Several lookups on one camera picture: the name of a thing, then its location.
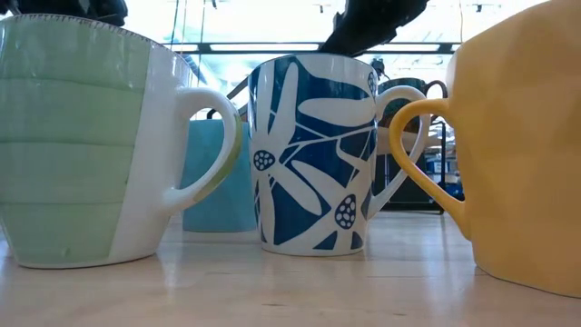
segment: blue and white mug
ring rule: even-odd
[[[364,247],[368,221],[407,177],[377,196],[377,121],[392,100],[425,99],[409,86],[377,94],[368,64],[334,54],[268,61],[249,78],[251,179],[262,248],[291,255],[343,255]],[[421,117],[410,158],[423,152]]]

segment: mug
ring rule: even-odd
[[[241,148],[231,103],[193,83],[180,56],[112,25],[0,22],[0,221],[18,263],[86,267],[155,252],[170,215],[209,194]],[[222,149],[177,189],[189,119],[207,107],[223,117]]]
[[[531,7],[464,43],[449,100],[408,104],[389,128],[393,156],[472,241],[478,267],[581,297],[581,2]],[[454,128],[465,202],[401,148],[404,125],[437,114]]]
[[[406,178],[377,196],[377,121],[393,99],[425,99],[399,86],[376,97],[368,64],[334,54],[287,55],[261,64],[249,78],[251,178],[262,248],[292,255],[356,253],[368,220]],[[429,116],[411,152],[417,160]]]
[[[234,233],[256,229],[248,157],[248,123],[242,123],[242,150],[228,177],[205,199],[183,212],[184,231]],[[219,154],[224,131],[220,120],[190,122],[182,185],[204,175]]]

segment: stitched rim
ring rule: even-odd
[[[148,37],[145,37],[143,35],[137,34],[135,32],[126,30],[124,28],[121,28],[121,27],[118,27],[115,25],[111,25],[111,24],[107,24],[104,22],[95,21],[95,20],[87,19],[87,18],[75,17],[75,16],[70,16],[70,15],[56,15],[56,14],[13,15],[13,16],[7,17],[4,20],[0,21],[0,25],[5,24],[5,23],[17,23],[20,21],[44,21],[44,22],[54,21],[54,22],[64,22],[64,23],[77,23],[79,25],[87,25],[90,28],[103,29],[103,30],[106,30],[108,32],[115,33],[115,34],[118,34],[121,36],[136,37],[139,40],[141,40],[142,42],[147,42],[150,45],[155,46],[156,48],[162,48],[164,51],[170,52],[170,53],[172,53],[172,55],[179,57],[181,63],[184,64],[186,67],[188,67],[188,69],[190,69],[190,66],[186,63],[186,61],[183,59],[183,57],[181,57],[180,55],[178,55],[174,51],[172,51],[172,50],[168,49],[167,47],[153,41],[152,39],[150,39]]]

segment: wooden surface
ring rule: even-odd
[[[380,213],[365,252],[317,259],[255,233],[172,220],[158,254],[67,271],[20,268],[0,234],[0,326],[581,326],[581,300],[487,276],[448,218]]]

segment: yellow mug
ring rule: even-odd
[[[464,43],[447,100],[408,104],[389,127],[402,169],[472,242],[489,274],[581,297],[581,1],[527,9]],[[454,127],[466,201],[433,183],[401,145],[407,122]]]

